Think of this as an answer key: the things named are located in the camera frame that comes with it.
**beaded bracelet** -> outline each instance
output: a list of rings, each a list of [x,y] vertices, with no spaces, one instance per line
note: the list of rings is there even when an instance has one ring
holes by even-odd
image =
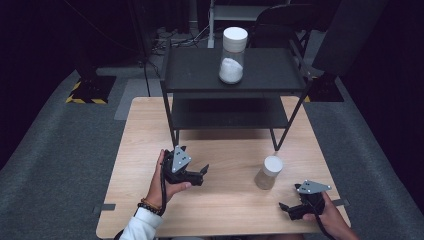
[[[160,212],[160,208],[156,207],[155,205],[148,202],[145,198],[141,199],[141,202],[137,204],[138,207],[144,208],[149,210],[150,212],[154,214],[158,214]]]

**chair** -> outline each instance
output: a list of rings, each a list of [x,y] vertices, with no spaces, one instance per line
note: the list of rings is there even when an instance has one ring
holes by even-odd
[[[293,40],[303,58],[318,19],[317,13],[313,4],[282,4],[267,8],[249,29],[247,47],[289,48],[289,40]]]

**gray floor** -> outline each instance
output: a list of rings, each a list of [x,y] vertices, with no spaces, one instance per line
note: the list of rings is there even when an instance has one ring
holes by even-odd
[[[308,61],[320,34],[313,36]],[[151,66],[147,73],[152,96],[160,96]],[[130,99],[147,95],[136,65],[102,68],[98,74],[117,76],[109,104],[66,104],[79,78],[71,74],[0,172],[0,239],[97,239],[93,209],[103,203]],[[337,84],[345,102],[304,107],[337,188],[351,204],[347,212],[353,229],[362,239],[424,239],[423,215]],[[321,234],[306,238],[326,239]]]

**shelf top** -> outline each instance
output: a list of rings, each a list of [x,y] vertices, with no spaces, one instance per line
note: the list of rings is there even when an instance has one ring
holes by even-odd
[[[301,92],[306,84],[291,52],[284,48],[247,48],[240,82],[219,79],[222,49],[171,48],[162,81],[167,92]]]

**human hand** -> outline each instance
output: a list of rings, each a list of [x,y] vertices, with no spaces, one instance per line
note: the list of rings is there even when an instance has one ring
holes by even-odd
[[[162,188],[160,183],[160,172],[161,172],[161,164],[163,162],[163,158],[165,157],[165,151],[162,149],[160,151],[160,155],[158,161],[156,163],[156,170],[153,174],[152,181],[150,182],[149,193],[146,196],[146,201],[155,205],[156,207],[162,207]],[[166,185],[166,202],[171,200],[174,194],[184,191],[191,187],[191,183],[182,182],[177,184],[169,184],[165,181]]]
[[[322,197],[325,202],[325,208],[319,216],[325,230],[335,239],[359,239],[356,233],[349,228],[340,214],[337,207],[333,204],[326,192],[322,192]],[[307,213],[303,215],[305,221],[316,221],[315,215]]]

